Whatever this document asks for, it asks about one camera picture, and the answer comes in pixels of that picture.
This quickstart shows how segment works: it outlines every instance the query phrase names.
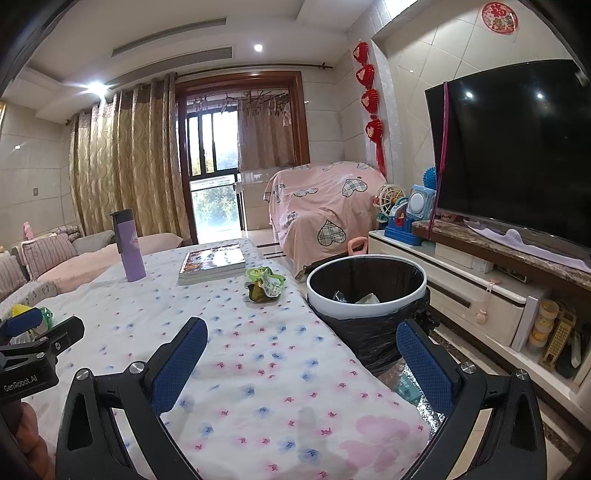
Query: blue gripper pad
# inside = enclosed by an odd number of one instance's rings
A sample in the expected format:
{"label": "blue gripper pad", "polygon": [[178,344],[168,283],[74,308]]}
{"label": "blue gripper pad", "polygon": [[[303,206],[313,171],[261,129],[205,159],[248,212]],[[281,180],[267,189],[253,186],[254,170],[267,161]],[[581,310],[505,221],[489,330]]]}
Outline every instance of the blue gripper pad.
{"label": "blue gripper pad", "polygon": [[444,415],[453,410],[453,384],[407,322],[396,330],[396,344],[431,408]]}
{"label": "blue gripper pad", "polygon": [[207,325],[198,319],[154,378],[150,406],[156,416],[174,407],[206,345]]}

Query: tv screen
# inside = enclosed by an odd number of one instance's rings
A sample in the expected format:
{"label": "tv screen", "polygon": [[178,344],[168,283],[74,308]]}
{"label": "tv screen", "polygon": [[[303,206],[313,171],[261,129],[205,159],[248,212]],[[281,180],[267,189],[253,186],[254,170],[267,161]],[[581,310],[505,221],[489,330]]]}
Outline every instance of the tv screen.
{"label": "tv screen", "polygon": [[[591,248],[591,87],[572,60],[543,60],[448,83],[439,208]],[[436,164],[443,85],[426,92]]]}

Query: sofa cushion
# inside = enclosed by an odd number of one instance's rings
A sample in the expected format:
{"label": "sofa cushion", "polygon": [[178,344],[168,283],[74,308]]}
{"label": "sofa cushion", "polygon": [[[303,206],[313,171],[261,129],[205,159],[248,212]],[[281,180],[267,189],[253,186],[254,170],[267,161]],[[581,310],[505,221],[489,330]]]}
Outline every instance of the sofa cushion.
{"label": "sofa cushion", "polygon": [[5,320],[12,316],[12,307],[14,304],[22,303],[34,307],[40,301],[57,296],[57,287],[52,282],[30,281],[25,283],[16,292],[9,295],[3,301],[0,301],[0,320]]}
{"label": "sofa cushion", "polygon": [[0,301],[22,287],[27,280],[17,259],[12,255],[0,255]]}
{"label": "sofa cushion", "polygon": [[67,234],[61,233],[23,244],[22,254],[31,273],[31,279],[36,280],[46,271],[75,257],[76,250],[68,241]]}

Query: pillow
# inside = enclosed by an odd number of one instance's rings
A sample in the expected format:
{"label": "pillow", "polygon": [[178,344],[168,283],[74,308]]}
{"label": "pillow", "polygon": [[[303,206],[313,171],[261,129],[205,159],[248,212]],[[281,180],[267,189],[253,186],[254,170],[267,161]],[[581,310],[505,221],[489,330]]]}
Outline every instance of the pillow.
{"label": "pillow", "polygon": [[12,255],[0,255],[0,301],[21,288],[27,281]]}
{"label": "pillow", "polygon": [[68,241],[67,233],[40,238],[22,245],[22,255],[31,273],[31,280],[76,256],[74,246]]}

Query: heart pattern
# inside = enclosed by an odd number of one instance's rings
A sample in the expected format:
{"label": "heart pattern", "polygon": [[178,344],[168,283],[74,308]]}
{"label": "heart pattern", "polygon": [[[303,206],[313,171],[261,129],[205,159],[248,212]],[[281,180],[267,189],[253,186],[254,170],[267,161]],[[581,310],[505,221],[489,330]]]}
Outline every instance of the heart pattern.
{"label": "heart pattern", "polygon": [[298,190],[297,192],[294,193],[294,195],[296,197],[305,197],[308,194],[314,195],[316,192],[318,192],[318,189]]}
{"label": "heart pattern", "polygon": [[336,226],[333,222],[327,220],[318,231],[317,239],[320,245],[323,247],[329,247],[333,242],[337,242],[338,244],[345,243],[347,235],[341,227]]}
{"label": "heart pattern", "polygon": [[282,183],[278,183],[277,185],[275,185],[274,194],[275,194],[275,201],[277,203],[281,203],[281,191],[284,188],[285,188],[285,185],[283,185]]}
{"label": "heart pattern", "polygon": [[356,179],[347,179],[345,180],[345,185],[343,185],[342,194],[343,197],[350,197],[355,192],[365,192],[368,189],[368,185],[361,180],[361,177],[357,177]]}
{"label": "heart pattern", "polygon": [[297,212],[291,212],[287,215],[287,221],[285,222],[285,226],[289,228],[291,223],[297,218]]}

